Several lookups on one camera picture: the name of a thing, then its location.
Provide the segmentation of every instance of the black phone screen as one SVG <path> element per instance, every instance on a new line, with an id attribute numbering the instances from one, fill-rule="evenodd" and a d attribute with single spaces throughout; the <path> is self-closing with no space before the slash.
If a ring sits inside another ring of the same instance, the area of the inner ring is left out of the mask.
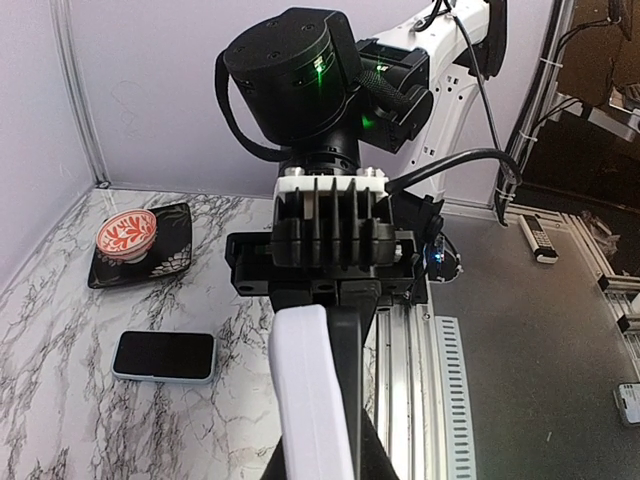
<path id="1" fill-rule="evenodd" d="M 124 332 L 113 370 L 146 377 L 206 379 L 211 375 L 214 343 L 206 333 Z"/>

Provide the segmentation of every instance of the smartphone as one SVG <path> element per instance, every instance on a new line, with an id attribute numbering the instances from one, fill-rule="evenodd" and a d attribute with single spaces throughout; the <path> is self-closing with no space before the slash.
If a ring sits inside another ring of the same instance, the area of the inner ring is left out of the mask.
<path id="1" fill-rule="evenodd" d="M 126 331 L 113 355 L 113 375 L 124 380 L 208 383 L 217 342 L 208 333 Z"/>

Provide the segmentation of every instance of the red patterned bowl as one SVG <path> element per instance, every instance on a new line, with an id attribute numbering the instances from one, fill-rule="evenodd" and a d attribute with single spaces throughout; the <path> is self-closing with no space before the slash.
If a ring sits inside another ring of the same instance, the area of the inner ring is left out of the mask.
<path id="1" fill-rule="evenodd" d="M 103 255 L 127 263 L 142 260 L 156 238 L 157 220 L 149 210 L 127 210 L 107 220 L 96 245 Z"/>

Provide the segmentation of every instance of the black cable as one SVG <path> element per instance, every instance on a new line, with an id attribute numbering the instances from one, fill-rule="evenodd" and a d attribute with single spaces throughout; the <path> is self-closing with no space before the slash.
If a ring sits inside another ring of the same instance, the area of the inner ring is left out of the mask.
<path id="1" fill-rule="evenodd" d="M 406 175 L 390 180 L 385 185 L 385 190 L 390 195 L 393 195 L 450 168 L 462 165 L 463 163 L 489 158 L 494 158 L 507 167 L 505 169 L 507 172 L 505 173 L 507 174 L 507 177 L 511 177 L 509 179 L 511 183 L 515 185 L 520 185 L 522 183 L 522 175 L 520 174 L 518 165 L 510 155 L 507 155 L 502 150 L 498 150 L 496 148 L 477 148 L 441 158 L 440 160 L 418 168 L 413 172 L 409 172 Z"/>
<path id="2" fill-rule="evenodd" d="M 556 2 L 556 4 L 554 4 L 554 8 L 557 7 L 558 5 L 560 5 L 562 2 Z M 567 46 L 567 44 L 576 36 L 578 35 L 580 32 L 588 30 L 590 28 L 600 28 L 600 27 L 608 27 L 610 25 L 615 25 L 614 23 L 610 22 L 608 19 L 602 19 L 602 20 L 595 20 L 593 22 L 586 22 L 580 25 L 577 25 L 576 27 L 572 28 L 571 30 L 565 32 L 558 40 L 558 46 L 555 49 L 555 52 L 553 54 L 553 62 L 557 62 L 558 58 L 560 58 L 560 55 L 562 53 L 562 51 L 564 50 L 564 48 Z M 542 56 L 542 58 L 548 57 L 549 53 L 551 53 L 551 45 L 552 45 L 552 39 L 553 36 L 552 35 L 548 35 L 547 39 L 546 39 L 546 43 L 545 43 L 545 51 L 548 52 L 547 55 Z M 542 78 L 542 74 L 544 72 L 544 69 L 546 68 L 546 66 L 544 65 L 544 62 L 541 60 L 539 62 L 539 66 L 538 69 L 536 70 L 536 77 L 534 78 L 534 85 L 536 82 L 539 82 Z M 544 89 L 544 93 L 543 96 L 546 97 L 547 92 L 549 91 L 549 87 L 551 86 L 551 81 L 547 81 L 546 85 L 544 85 L 543 89 Z M 524 116 L 525 116 L 525 112 L 528 108 L 530 108 L 530 104 L 532 102 L 532 99 L 534 97 L 534 95 L 532 94 L 533 92 L 533 87 L 532 89 L 530 89 L 529 95 L 527 96 L 527 99 L 525 101 L 525 106 L 523 107 L 523 109 L 520 111 L 520 115 L 518 117 L 518 121 L 516 122 L 516 125 L 513 129 L 513 132 L 511 134 L 511 136 L 509 137 L 509 142 L 507 144 L 507 150 L 511 150 L 513 148 L 513 145 L 515 144 L 515 140 L 517 139 L 517 137 L 519 135 L 521 135 L 521 125 L 524 123 Z M 547 112 L 544 116 L 540 116 L 541 115 L 541 111 L 538 110 L 538 119 L 536 120 L 536 123 L 531 127 L 531 129 L 528 132 L 528 135 L 531 136 L 532 133 L 535 131 L 535 129 L 541 124 L 543 123 L 545 120 L 547 120 L 549 117 L 555 115 L 556 113 L 559 113 L 563 110 L 566 110 L 567 108 L 575 105 L 575 103 L 571 103 L 569 105 L 566 105 L 564 107 L 562 107 L 561 109 L 557 110 L 557 111 L 552 111 L 552 112 Z M 518 158 L 518 162 L 522 163 L 522 161 L 525 158 L 525 154 L 528 151 L 528 149 L 525 147 L 523 147 L 520 156 Z M 503 182 L 503 178 L 501 178 L 500 176 L 498 177 L 498 184 L 501 184 Z M 506 202 L 502 202 L 502 199 L 500 198 L 498 189 L 496 189 L 496 192 L 494 194 L 494 204 L 496 206 L 496 211 L 498 212 L 498 218 L 504 218 L 504 211 L 506 210 Z"/>
<path id="3" fill-rule="evenodd" d="M 615 84 L 613 80 L 613 77 L 615 76 L 615 73 L 616 73 L 616 66 L 620 61 L 620 55 L 622 54 L 622 46 L 624 45 L 624 40 L 625 40 L 624 35 L 620 35 L 620 42 L 618 43 L 618 49 L 616 50 L 615 56 L 609 60 L 611 68 L 609 70 L 609 74 L 607 75 L 607 79 L 606 79 L 604 98 L 602 99 L 602 102 L 596 105 L 596 107 L 601 107 L 605 105 L 609 101 L 611 90 L 614 87 L 616 89 L 618 88 L 618 86 Z"/>
<path id="4" fill-rule="evenodd" d="M 436 18 L 438 18 L 440 15 L 444 15 L 445 13 L 447 13 L 447 11 L 444 11 L 444 12 L 440 11 L 440 8 L 442 7 L 442 0 L 436 0 L 435 3 L 436 4 L 433 7 L 433 10 L 431 10 L 431 13 L 429 14 L 429 16 L 418 20 L 414 24 L 413 26 L 414 32 L 424 32 L 427 28 L 429 28 L 433 24 Z"/>
<path id="5" fill-rule="evenodd" d="M 444 232 L 440 232 L 440 235 L 442 235 L 442 238 L 444 238 L 444 241 L 447 245 L 449 245 L 449 248 L 451 249 L 451 253 L 458 258 L 460 256 L 460 254 L 458 253 L 458 250 L 456 249 L 455 245 L 453 244 L 453 242 L 451 240 L 449 240 L 449 237 L 447 237 L 447 234 Z"/>
<path id="6" fill-rule="evenodd" d="M 582 23 L 575 28 L 572 28 L 564 35 L 562 35 L 558 40 L 558 48 L 556 49 L 555 58 L 557 59 L 560 56 L 562 49 L 567 46 L 567 44 L 580 32 L 589 30 L 591 28 L 610 27 L 611 25 L 614 24 L 609 22 L 609 20 L 596 20 L 594 22 Z"/>
<path id="7" fill-rule="evenodd" d="M 275 150 L 273 148 L 263 147 L 248 138 L 244 133 L 242 133 L 242 130 L 240 130 L 238 122 L 236 122 L 236 119 L 233 116 L 233 111 L 231 110 L 231 104 L 229 102 L 229 70 L 227 70 L 227 66 L 224 63 L 224 52 L 225 50 L 220 52 L 220 55 L 216 58 L 214 85 L 216 90 L 216 99 L 218 100 L 218 105 L 222 111 L 222 116 L 229 126 L 229 130 L 231 130 L 233 136 L 236 137 L 236 140 L 238 140 L 245 150 L 262 160 L 276 163 L 290 160 L 291 152 L 289 150 Z"/>
<path id="8" fill-rule="evenodd" d="M 420 273 L 418 273 L 415 276 L 415 278 L 413 279 L 413 282 L 411 282 L 411 284 L 409 285 L 409 288 L 407 289 L 407 292 L 411 296 L 415 294 L 415 289 L 420 283 L 420 281 L 423 280 L 429 274 L 429 257 L 430 256 L 431 256 L 431 245 L 428 245 L 428 246 L 425 245 L 424 249 L 422 250 L 422 257 L 420 257 L 420 259 L 418 260 L 421 264 L 422 270 L 420 271 Z"/>
<path id="9" fill-rule="evenodd" d="M 576 103 L 580 103 L 582 102 L 582 100 L 580 100 L 579 98 L 575 98 L 575 97 L 570 97 L 570 98 L 566 98 L 564 99 L 562 102 L 560 102 L 558 105 L 556 105 L 554 108 L 552 108 L 551 110 L 549 110 L 549 112 L 547 112 L 547 114 L 540 118 L 534 125 L 533 127 L 531 127 L 531 130 L 535 130 L 538 125 L 544 123 L 546 120 L 548 120 L 549 118 L 553 117 L 554 115 L 563 112 L 564 110 L 566 110 L 567 108 L 571 108 L 573 107 Z"/>
<path id="10" fill-rule="evenodd" d="M 542 44 L 541 58 L 549 58 L 552 54 L 554 48 L 555 32 L 557 30 L 558 21 L 560 20 L 563 6 L 564 0 L 553 1 L 551 14 L 549 16 L 549 26 L 547 27 L 547 33 Z M 533 75 L 531 87 L 527 91 L 527 96 L 525 97 L 522 107 L 520 108 L 516 123 L 511 130 L 511 135 L 509 135 L 509 140 L 507 141 L 506 148 L 507 152 L 513 152 L 516 143 L 520 140 L 522 129 L 524 128 L 525 122 L 527 121 L 527 118 L 532 111 L 532 107 L 536 100 L 538 91 L 542 87 L 542 80 L 544 78 L 547 67 L 548 66 L 544 61 L 540 60 L 538 62 L 538 66 L 536 67 L 535 73 Z M 502 171 L 498 172 L 497 188 L 493 194 L 493 203 L 496 207 L 498 218 L 504 218 L 505 210 L 507 208 L 507 199 L 504 198 L 503 194 L 500 193 L 500 187 L 506 188 Z"/>
<path id="11" fill-rule="evenodd" d="M 449 0 L 443 0 L 446 5 L 448 11 L 452 11 L 451 4 Z M 480 73 L 480 66 L 478 65 L 478 58 L 476 57 L 476 53 L 473 50 L 473 43 L 471 42 L 471 37 L 469 36 L 469 32 L 465 28 L 462 20 L 458 18 L 457 15 L 453 15 L 453 20 L 456 22 L 460 33 L 464 37 L 464 41 L 467 44 L 467 48 L 469 50 L 469 55 L 471 57 L 471 64 L 473 66 L 473 73 L 476 75 L 476 79 L 478 80 L 478 87 L 480 89 L 480 96 L 482 97 L 482 103 L 484 104 L 484 110 L 487 115 L 487 121 L 489 122 L 489 130 L 491 131 L 491 139 L 493 140 L 493 146 L 498 150 L 502 150 L 500 146 L 500 139 L 498 138 L 498 131 L 496 129 L 496 123 L 493 119 L 493 113 L 491 111 L 491 105 L 489 104 L 489 97 L 487 96 L 487 91 L 484 88 L 484 77 Z"/>

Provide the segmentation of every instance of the white marble surface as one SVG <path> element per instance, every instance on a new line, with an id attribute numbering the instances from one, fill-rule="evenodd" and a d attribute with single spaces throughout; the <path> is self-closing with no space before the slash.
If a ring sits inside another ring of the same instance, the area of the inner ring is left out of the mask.
<path id="1" fill-rule="evenodd" d="M 184 276 L 87 288 L 94 235 L 135 207 L 187 202 L 193 264 Z M 280 437 L 267 361 L 265 298 L 239 298 L 227 234 L 268 228 L 271 201 L 93 191 L 0 296 L 2 479 L 257 479 Z M 206 386 L 118 381 L 112 354 L 127 329 L 211 332 Z M 375 347 L 365 350 L 373 407 Z"/>

